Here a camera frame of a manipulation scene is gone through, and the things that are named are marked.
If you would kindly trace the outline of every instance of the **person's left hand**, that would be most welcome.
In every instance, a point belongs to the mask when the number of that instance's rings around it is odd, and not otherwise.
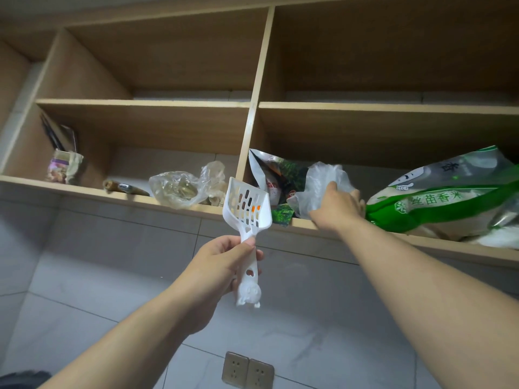
[[[189,334],[207,326],[218,301],[224,294],[235,291],[234,278],[243,260],[255,248],[256,240],[240,243],[239,236],[220,236],[204,244],[171,288],[188,301],[185,325]],[[256,250],[258,261],[263,252]]]

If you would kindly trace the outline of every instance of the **white plastic bag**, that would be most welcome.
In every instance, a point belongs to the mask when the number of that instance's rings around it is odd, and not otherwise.
[[[149,178],[153,195],[161,205],[186,209],[197,203],[223,206],[227,183],[225,165],[213,161],[202,167],[200,178],[188,172],[165,172]]]
[[[354,190],[342,165],[317,162],[308,168],[305,190],[296,192],[293,197],[287,199],[287,203],[298,217],[309,220],[308,213],[321,207],[326,187],[330,182],[337,183],[337,189],[340,191],[351,192]]]

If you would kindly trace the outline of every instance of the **wall outlet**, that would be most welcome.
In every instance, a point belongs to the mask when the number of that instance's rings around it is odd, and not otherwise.
[[[232,352],[227,352],[225,354],[222,381],[226,384],[244,389],[248,368],[249,358]]]
[[[249,361],[245,389],[272,389],[274,385],[274,366],[259,360]]]

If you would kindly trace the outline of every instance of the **plastic scoop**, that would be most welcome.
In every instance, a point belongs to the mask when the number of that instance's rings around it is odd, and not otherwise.
[[[231,177],[225,195],[223,215],[225,222],[240,232],[242,242],[256,236],[258,232],[272,225],[268,193]],[[256,308],[260,307],[261,289],[258,285],[256,249],[243,261],[237,277],[239,285],[236,305],[251,303]]]

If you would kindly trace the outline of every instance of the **hand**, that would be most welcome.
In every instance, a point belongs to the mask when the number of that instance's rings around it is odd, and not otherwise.
[[[319,229],[339,232],[364,219],[366,203],[360,199],[360,191],[338,191],[337,183],[330,182],[321,201],[321,208],[309,215]]]
[[[236,271],[255,245],[253,237],[243,243],[239,236],[217,237],[200,248],[173,283],[171,289],[187,303],[185,326],[188,334],[204,329],[221,297],[237,289]],[[262,251],[256,250],[256,259],[263,259]]]

